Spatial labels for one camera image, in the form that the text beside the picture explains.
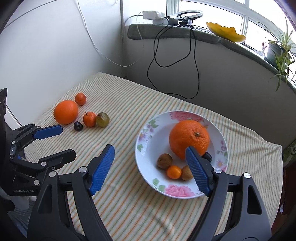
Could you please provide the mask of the yellow fruit bowl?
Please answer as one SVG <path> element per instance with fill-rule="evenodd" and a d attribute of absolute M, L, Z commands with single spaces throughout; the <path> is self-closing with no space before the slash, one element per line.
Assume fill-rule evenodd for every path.
<path fill-rule="evenodd" d="M 223 39 L 234 43 L 241 43 L 246 40 L 244 35 L 236 33 L 236 29 L 234 27 L 225 27 L 212 22 L 207 22 L 206 25 L 214 35 L 222 37 Z"/>

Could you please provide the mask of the brown longan fruit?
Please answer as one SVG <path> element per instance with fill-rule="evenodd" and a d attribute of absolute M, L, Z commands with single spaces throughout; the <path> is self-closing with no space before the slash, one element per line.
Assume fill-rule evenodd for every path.
<path fill-rule="evenodd" d="M 164 153 L 158 157 L 157 166 L 161 169 L 167 169 L 172 164 L 172 162 L 172 157 L 169 154 Z"/>

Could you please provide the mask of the large orange with stem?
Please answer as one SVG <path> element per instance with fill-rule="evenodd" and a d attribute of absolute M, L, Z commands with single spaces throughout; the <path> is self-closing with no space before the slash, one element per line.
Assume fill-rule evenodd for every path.
<path fill-rule="evenodd" d="M 181 160 L 185 159 L 186 149 L 194 147 L 200 156 L 206 153 L 210 145 L 207 129 L 195 120 L 183 120 L 175 124 L 169 134 L 171 151 Z"/>

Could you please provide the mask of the green grape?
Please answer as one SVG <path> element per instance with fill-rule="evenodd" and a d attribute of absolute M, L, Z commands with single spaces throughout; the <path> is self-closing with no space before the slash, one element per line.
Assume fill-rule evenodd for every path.
<path fill-rule="evenodd" d="M 96 122 L 101 128 L 104 128 L 104 127 L 108 126 L 110 119 L 106 113 L 99 113 L 96 116 Z"/>

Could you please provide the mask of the striped tablecloth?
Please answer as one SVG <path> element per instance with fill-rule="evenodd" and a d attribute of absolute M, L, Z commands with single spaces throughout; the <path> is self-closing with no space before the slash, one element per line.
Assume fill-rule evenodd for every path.
<path fill-rule="evenodd" d="M 148 184 L 142 177 L 135 154 L 143 154 L 155 131 L 160 130 L 159 114 L 167 112 L 170 121 L 197 114 L 203 125 L 214 124 L 222 133 L 213 159 L 228 174 L 251 174 L 273 223 L 280 205 L 283 183 L 281 146 L 263 139 L 255 131 L 200 106 L 170 97 L 120 77 L 97 73 L 60 100 L 77 93 L 87 102 L 79 109 L 79 118 L 92 111 L 107 113 L 105 128 L 75 131 L 64 127 L 59 136 L 37 140 L 25 148 L 28 161 L 73 149 L 77 157 L 60 173 L 70 173 L 87 165 L 107 144 L 115 147 L 115 160 L 102 189 L 94 196 L 96 208 L 114 240 L 186 240 L 201 215 L 207 198 L 190 198 L 193 189 L 185 184 L 168 187 L 153 176 Z"/>

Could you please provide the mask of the small orange kumquat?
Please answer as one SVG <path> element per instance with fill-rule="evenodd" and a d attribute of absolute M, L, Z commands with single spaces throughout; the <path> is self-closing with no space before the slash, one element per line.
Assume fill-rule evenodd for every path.
<path fill-rule="evenodd" d="M 182 169 L 178 166 L 169 166 L 169 168 L 167 168 L 166 170 L 166 175 L 167 177 L 169 177 L 170 179 L 179 179 L 182 175 Z"/>

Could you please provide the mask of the dark cherry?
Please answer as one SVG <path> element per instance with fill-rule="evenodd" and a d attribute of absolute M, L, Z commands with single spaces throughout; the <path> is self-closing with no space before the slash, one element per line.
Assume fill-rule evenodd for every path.
<path fill-rule="evenodd" d="M 74 127 L 74 130 L 77 132 L 83 129 L 83 125 L 79 121 L 74 122 L 73 127 Z"/>

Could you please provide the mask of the green snack bag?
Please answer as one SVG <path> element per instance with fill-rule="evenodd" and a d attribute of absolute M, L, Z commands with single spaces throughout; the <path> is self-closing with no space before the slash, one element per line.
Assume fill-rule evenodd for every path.
<path fill-rule="evenodd" d="M 283 163 L 287 165 L 295 161 L 295 144 L 294 140 L 284 151 L 283 151 Z"/>

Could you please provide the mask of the white floral plate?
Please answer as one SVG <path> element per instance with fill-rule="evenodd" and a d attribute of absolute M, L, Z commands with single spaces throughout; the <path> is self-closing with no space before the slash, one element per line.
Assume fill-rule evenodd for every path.
<path fill-rule="evenodd" d="M 135 160 L 144 180 L 168 197 L 202 196 L 187 164 L 189 146 L 213 168 L 227 170 L 227 144 L 217 127 L 196 113 L 169 111 L 148 121 L 139 132 Z"/>

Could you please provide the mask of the potted spider plant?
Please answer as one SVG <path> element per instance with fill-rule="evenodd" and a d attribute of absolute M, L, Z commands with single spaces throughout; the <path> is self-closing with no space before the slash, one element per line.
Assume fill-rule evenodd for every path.
<path fill-rule="evenodd" d="M 289 30 L 287 18 L 285 18 L 286 30 L 282 31 L 276 26 L 276 30 L 271 30 L 267 25 L 256 21 L 262 25 L 265 30 L 272 35 L 273 40 L 268 40 L 268 51 L 271 59 L 266 56 L 269 62 L 275 64 L 276 73 L 273 78 L 277 79 L 276 92 L 279 90 L 282 82 L 288 84 L 289 80 L 293 80 L 295 77 L 295 71 L 290 68 L 292 64 L 295 64 L 295 43 L 292 41 L 293 30 Z"/>

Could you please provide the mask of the small tangerine with stem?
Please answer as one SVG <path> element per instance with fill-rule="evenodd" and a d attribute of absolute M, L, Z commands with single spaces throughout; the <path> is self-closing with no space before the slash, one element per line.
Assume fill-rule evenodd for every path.
<path fill-rule="evenodd" d="M 96 125 L 96 114 L 93 112 L 87 112 L 83 116 L 83 123 L 89 127 L 92 128 Z"/>

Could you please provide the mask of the white power strip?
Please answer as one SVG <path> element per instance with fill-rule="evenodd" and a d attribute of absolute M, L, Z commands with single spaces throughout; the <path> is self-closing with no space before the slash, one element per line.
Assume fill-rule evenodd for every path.
<path fill-rule="evenodd" d="M 169 22 L 165 18 L 165 14 L 159 11 L 143 11 L 144 20 L 152 20 L 154 25 L 167 25 Z"/>

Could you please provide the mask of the large smooth orange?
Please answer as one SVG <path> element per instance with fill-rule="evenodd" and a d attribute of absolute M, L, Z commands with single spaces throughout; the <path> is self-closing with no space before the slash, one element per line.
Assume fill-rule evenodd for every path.
<path fill-rule="evenodd" d="M 60 102 L 54 109 L 54 118 L 61 125 L 72 123 L 78 116 L 78 106 L 72 100 Z"/>

